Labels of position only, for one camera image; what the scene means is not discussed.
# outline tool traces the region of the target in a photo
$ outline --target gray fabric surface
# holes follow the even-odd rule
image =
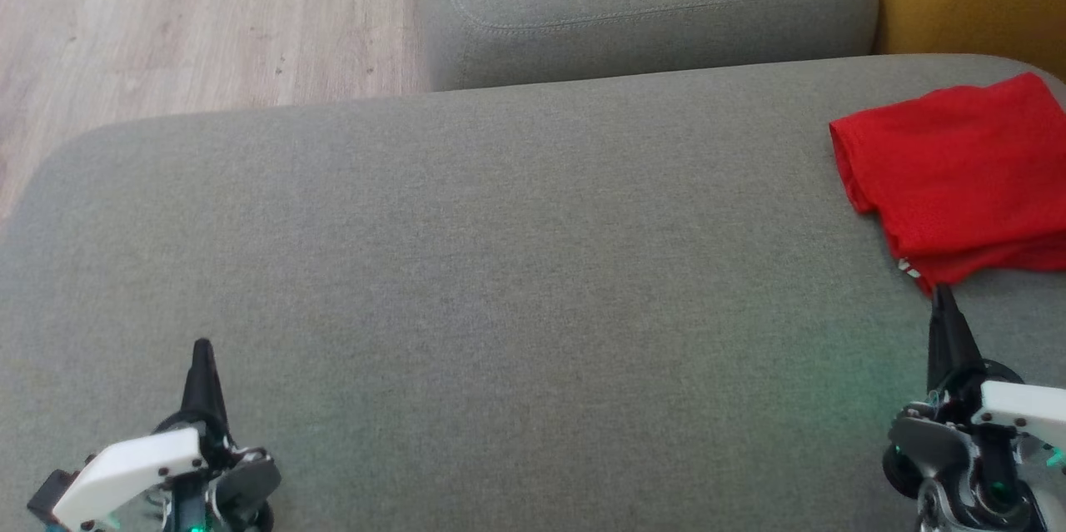
[[[30,529],[53,467],[176,409],[208,336],[281,532],[907,530],[879,457],[928,303],[826,123],[1024,69],[835,59],[80,138],[0,245],[0,518]],[[1064,291],[958,296],[988,356],[1066,385]]]
[[[420,0],[434,90],[838,58],[877,0]]]

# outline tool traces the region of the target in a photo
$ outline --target light wood plank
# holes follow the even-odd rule
[[[415,0],[0,0],[0,221],[123,119],[423,88]]]

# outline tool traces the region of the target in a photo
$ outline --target red cloth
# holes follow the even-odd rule
[[[935,91],[829,130],[847,198],[879,212],[892,256],[926,293],[983,268],[1066,269],[1066,113],[1036,75]]]

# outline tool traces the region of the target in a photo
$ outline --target gray ottoman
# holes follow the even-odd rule
[[[877,0],[421,0],[436,91],[868,53]]]
[[[279,532],[909,530],[879,458],[930,304],[826,123],[1024,70],[834,59],[80,138],[0,245],[0,518],[32,529],[53,467],[176,409],[207,336]],[[989,357],[1066,385],[1066,276],[957,296]]]

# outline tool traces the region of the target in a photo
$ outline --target gray sofa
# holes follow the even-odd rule
[[[279,532],[909,530],[881,456],[930,304],[827,123],[1031,68],[842,58],[876,0],[453,1],[422,3],[435,88],[841,58],[84,134],[0,243],[0,518],[177,409],[209,337]],[[956,295],[989,357],[1066,385],[1066,277]]]

